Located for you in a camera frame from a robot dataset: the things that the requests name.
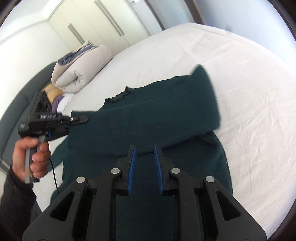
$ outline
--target black cable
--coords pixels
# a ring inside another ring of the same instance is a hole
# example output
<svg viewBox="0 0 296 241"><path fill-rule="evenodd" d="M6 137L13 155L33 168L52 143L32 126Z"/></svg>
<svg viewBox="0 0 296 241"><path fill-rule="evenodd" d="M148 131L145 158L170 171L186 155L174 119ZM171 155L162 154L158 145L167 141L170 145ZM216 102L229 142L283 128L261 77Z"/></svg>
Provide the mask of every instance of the black cable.
<svg viewBox="0 0 296 241"><path fill-rule="evenodd" d="M52 173L54 174L54 165L52 164L52 161L51 161L50 158L49 158L49 161L50 161L50 163L51 163L51 165L52 165ZM56 181L56 179L55 179L55 174L54 174L54 183L55 183L56 188L57 188L57 194L59 195L59 189L58 189L58 187L57 187L57 181Z"/></svg>

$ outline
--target finger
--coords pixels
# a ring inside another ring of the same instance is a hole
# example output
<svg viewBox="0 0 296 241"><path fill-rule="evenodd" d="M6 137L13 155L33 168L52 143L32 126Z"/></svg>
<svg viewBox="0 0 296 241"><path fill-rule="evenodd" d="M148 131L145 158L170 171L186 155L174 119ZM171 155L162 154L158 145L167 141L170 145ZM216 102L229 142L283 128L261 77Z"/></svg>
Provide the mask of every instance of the finger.
<svg viewBox="0 0 296 241"><path fill-rule="evenodd" d="M36 178L42 178L42 177L44 177L47 173L48 173L48 170L47 170L47 168L46 168L46 169L44 169L44 170L41 171L41 172L33 172L33 175L34 175L34 177L36 177Z"/></svg>
<svg viewBox="0 0 296 241"><path fill-rule="evenodd" d="M46 169L48 165L49 165L49 161L46 160L46 161L43 161L43 162L32 163L30 165L30 168L31 168L32 172L41 172L44 169Z"/></svg>
<svg viewBox="0 0 296 241"><path fill-rule="evenodd" d="M40 151L43 152L47 152L49 151L49 144L48 142L43 142L40 146L39 146Z"/></svg>
<svg viewBox="0 0 296 241"><path fill-rule="evenodd" d="M47 152L36 152L33 156L32 156L32 161L33 162L42 162L45 160L48 160L50 157L52 156L50 151Z"/></svg>
<svg viewBox="0 0 296 241"><path fill-rule="evenodd" d="M26 150L37 146L39 140L37 138L25 137L15 143L15 150Z"/></svg>
<svg viewBox="0 0 296 241"><path fill-rule="evenodd" d="M26 149L33 148L39 143L37 138L25 137L15 143L12 160L15 166L20 168L24 165Z"/></svg>

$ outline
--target white wardrobe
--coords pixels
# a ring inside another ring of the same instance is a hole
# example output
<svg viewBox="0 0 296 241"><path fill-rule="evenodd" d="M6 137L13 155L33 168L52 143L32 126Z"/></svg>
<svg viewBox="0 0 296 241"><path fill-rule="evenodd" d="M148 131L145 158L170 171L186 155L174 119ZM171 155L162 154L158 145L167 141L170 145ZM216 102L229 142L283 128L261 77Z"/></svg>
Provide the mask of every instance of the white wardrobe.
<svg viewBox="0 0 296 241"><path fill-rule="evenodd" d="M125 0L65 0L49 23L71 50L90 40L116 55L148 37Z"/></svg>

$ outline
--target folded duvet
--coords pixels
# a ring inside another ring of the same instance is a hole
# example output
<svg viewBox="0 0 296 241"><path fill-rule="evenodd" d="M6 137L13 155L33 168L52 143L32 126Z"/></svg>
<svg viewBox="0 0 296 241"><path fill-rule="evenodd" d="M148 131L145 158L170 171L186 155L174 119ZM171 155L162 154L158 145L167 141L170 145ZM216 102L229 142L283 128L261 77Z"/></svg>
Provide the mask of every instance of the folded duvet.
<svg viewBox="0 0 296 241"><path fill-rule="evenodd" d="M62 57L54 67L52 83L65 93L76 93L86 86L113 58L105 46L86 45Z"/></svg>

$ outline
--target dark green sweater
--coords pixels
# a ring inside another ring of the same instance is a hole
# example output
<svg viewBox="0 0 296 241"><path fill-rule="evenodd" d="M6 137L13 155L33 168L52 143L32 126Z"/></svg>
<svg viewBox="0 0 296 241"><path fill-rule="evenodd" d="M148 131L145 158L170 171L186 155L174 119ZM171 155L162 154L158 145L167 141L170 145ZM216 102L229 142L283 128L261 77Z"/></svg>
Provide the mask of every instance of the dark green sweater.
<svg viewBox="0 0 296 241"><path fill-rule="evenodd" d="M191 76L127 88L97 112L72 113L77 115L87 115L88 123L71 127L52 156L55 164L64 163L60 191L78 176L102 175L130 145L137 147L133 192L117 198L118 240L173 239L174 198L159 196L155 145L176 167L194 177L214 176L232 192L226 156L212 131L219 126L215 95L202 66Z"/></svg>

